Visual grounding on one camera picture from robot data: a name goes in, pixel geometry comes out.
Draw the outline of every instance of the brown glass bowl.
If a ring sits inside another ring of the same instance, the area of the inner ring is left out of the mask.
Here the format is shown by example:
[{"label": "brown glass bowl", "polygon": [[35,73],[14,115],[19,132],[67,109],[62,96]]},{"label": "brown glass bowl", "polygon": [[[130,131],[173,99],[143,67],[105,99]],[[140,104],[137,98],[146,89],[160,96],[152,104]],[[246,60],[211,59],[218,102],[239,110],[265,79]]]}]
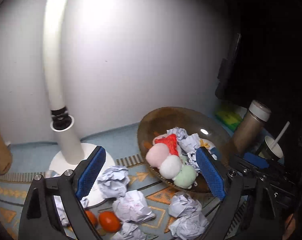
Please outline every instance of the brown glass bowl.
[{"label": "brown glass bowl", "polygon": [[[151,167],[146,161],[146,154],[152,147],[154,137],[164,134],[167,130],[181,127],[186,129],[188,135],[198,133],[200,138],[207,139],[214,143],[217,149],[230,139],[229,134],[211,118],[197,111],[182,107],[162,107],[153,110],[147,114],[139,124],[138,144],[141,156],[149,171],[160,180],[174,187],[177,190],[187,191],[190,193],[210,195],[211,191],[202,176],[199,174],[196,178],[197,186],[192,185],[191,189],[180,188],[174,185],[173,180],[165,179],[159,173],[157,168]],[[205,129],[209,134],[204,134],[200,130]]]}]

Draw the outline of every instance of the white straw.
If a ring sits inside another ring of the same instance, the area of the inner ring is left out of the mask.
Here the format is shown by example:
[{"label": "white straw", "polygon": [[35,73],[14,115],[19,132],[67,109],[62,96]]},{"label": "white straw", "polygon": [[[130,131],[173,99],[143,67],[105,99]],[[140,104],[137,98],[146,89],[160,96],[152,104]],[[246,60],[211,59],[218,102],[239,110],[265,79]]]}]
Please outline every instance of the white straw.
[{"label": "white straw", "polygon": [[286,129],[289,127],[290,122],[287,122],[286,125],[283,127],[282,131],[280,132],[280,134],[278,135],[278,137],[274,140],[274,142],[271,144],[270,149],[272,150],[274,148],[274,146],[276,146],[276,144],[278,143],[278,140],[281,139],[282,135],[284,134],[284,132],[286,131]]}]

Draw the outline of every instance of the tomato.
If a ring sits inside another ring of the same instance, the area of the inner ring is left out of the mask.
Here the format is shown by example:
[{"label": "tomato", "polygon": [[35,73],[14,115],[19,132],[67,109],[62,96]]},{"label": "tomato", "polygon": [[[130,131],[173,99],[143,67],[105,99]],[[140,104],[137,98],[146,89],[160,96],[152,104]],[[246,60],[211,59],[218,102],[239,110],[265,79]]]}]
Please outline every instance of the tomato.
[{"label": "tomato", "polygon": [[91,211],[89,211],[89,210],[86,210],[85,212],[86,212],[86,214],[87,214],[87,216],[88,216],[90,222],[91,222],[94,226],[97,226],[98,220],[97,220],[97,218],[95,217],[95,215],[94,215]]},{"label": "tomato", "polygon": [[115,233],[120,230],[120,220],[111,211],[105,211],[99,215],[99,223],[103,230],[109,233]]}]

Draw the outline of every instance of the metal bolt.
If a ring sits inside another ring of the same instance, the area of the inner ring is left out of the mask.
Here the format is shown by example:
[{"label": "metal bolt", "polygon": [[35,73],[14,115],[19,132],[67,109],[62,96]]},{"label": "metal bolt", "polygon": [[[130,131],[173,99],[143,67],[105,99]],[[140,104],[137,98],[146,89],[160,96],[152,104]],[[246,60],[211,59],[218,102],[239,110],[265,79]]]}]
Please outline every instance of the metal bolt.
[{"label": "metal bolt", "polygon": [[231,177],[235,177],[237,175],[237,172],[234,171],[234,170],[229,170],[228,174],[231,176]]},{"label": "metal bolt", "polygon": [[64,175],[70,176],[70,175],[72,175],[72,173],[73,173],[73,170],[66,170],[66,171],[64,172]]},{"label": "metal bolt", "polygon": [[41,174],[37,174],[36,176],[34,176],[34,179],[35,179],[35,180],[41,179]]}]

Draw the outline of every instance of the wall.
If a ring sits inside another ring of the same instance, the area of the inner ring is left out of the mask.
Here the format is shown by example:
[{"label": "wall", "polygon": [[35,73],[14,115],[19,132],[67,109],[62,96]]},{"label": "wall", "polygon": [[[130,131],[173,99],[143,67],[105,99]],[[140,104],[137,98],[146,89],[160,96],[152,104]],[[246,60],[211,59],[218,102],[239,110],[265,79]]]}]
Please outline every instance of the wall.
[{"label": "wall", "polygon": [[[54,140],[41,63],[45,1],[0,8],[0,131],[13,143]],[[227,20],[199,0],[68,0],[63,84],[79,136],[162,106],[210,113],[229,41]]]}]

